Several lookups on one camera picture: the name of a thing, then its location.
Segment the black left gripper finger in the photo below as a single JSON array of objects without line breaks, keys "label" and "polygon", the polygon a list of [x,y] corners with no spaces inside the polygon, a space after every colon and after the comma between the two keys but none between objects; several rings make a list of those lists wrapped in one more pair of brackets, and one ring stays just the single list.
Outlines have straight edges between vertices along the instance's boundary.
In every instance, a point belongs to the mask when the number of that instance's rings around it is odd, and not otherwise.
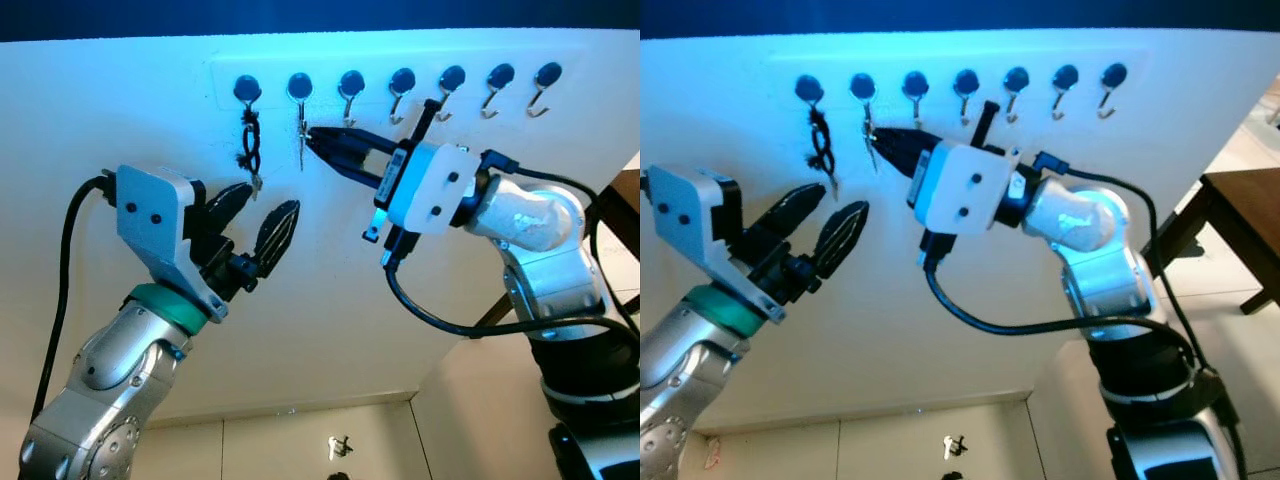
[{"label": "black left gripper finger", "polygon": [[300,201],[288,200],[271,210],[259,229],[252,261],[255,276],[266,278],[291,246],[300,220]]},{"label": "black left gripper finger", "polygon": [[768,239],[788,238],[817,210],[826,192],[820,183],[791,189],[760,216],[760,233]]},{"label": "black left gripper finger", "polygon": [[253,187],[247,182],[228,186],[205,204],[205,232],[220,236],[253,197]]},{"label": "black left gripper finger", "polygon": [[867,224],[869,202],[851,202],[832,214],[815,243],[815,274],[829,279],[856,246]]}]

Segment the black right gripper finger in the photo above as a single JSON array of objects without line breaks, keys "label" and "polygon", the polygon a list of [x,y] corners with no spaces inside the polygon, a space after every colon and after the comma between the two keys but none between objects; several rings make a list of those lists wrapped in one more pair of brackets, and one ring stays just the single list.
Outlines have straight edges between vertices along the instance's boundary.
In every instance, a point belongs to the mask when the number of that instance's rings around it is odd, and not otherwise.
[{"label": "black right gripper finger", "polygon": [[916,177],[922,159],[927,150],[920,148],[886,148],[884,160],[908,179]]},{"label": "black right gripper finger", "polygon": [[919,129],[877,127],[872,132],[873,150],[882,157],[919,157],[940,141],[938,136]]},{"label": "black right gripper finger", "polygon": [[383,175],[370,172],[365,163],[371,150],[356,151],[330,151],[323,154],[323,161],[333,168],[339,175],[356,180],[357,183],[378,189],[383,183]]},{"label": "black right gripper finger", "polygon": [[393,154],[398,148],[396,141],[343,127],[310,127],[305,145],[325,163],[364,163],[371,151]]}]

